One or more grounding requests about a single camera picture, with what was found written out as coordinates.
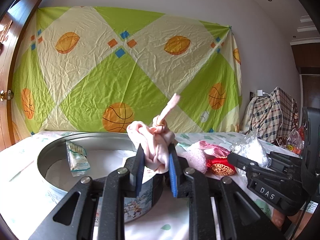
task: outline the gray wall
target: gray wall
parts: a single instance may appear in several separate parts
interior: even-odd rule
[[[79,5],[142,9],[231,25],[241,57],[241,116],[250,91],[270,93],[277,86],[300,108],[300,78],[290,44],[254,0],[43,0],[40,7]]]

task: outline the brass door handle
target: brass door handle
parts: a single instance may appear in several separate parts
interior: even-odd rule
[[[3,90],[1,90],[1,92],[0,92],[0,101],[11,100],[12,98],[13,98],[13,92],[11,90],[8,90],[7,98],[5,98],[5,92]]]

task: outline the orange square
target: orange square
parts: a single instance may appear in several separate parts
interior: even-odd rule
[[[110,46],[110,48],[116,46],[118,44],[118,42],[115,39],[112,39],[111,41],[108,42],[108,45]]]
[[[128,41],[127,44],[130,48],[133,48],[134,46],[137,45],[137,43],[134,39],[132,39],[131,41]]]

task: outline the pink fabric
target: pink fabric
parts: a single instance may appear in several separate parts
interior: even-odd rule
[[[179,154],[186,158],[188,165],[203,174],[207,171],[207,159],[226,157],[230,152],[216,144],[199,141],[187,148],[186,152]]]
[[[167,114],[178,104],[180,96],[174,94],[160,115],[153,118],[153,124],[148,127],[140,121],[134,121],[127,127],[129,138],[136,148],[143,148],[145,166],[156,173],[165,173],[169,169],[168,146],[174,143],[174,133],[167,127],[164,120]]]

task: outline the blue gripper pad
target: blue gripper pad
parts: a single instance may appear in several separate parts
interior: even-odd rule
[[[143,172],[144,172],[144,154],[143,154],[143,157],[140,158],[137,177],[136,177],[136,179],[137,179],[136,180],[136,194],[137,194],[137,196],[139,196],[139,193],[141,191]]]
[[[178,196],[177,174],[174,169],[172,154],[169,155],[169,177],[170,177],[172,194],[174,197],[177,197]]]

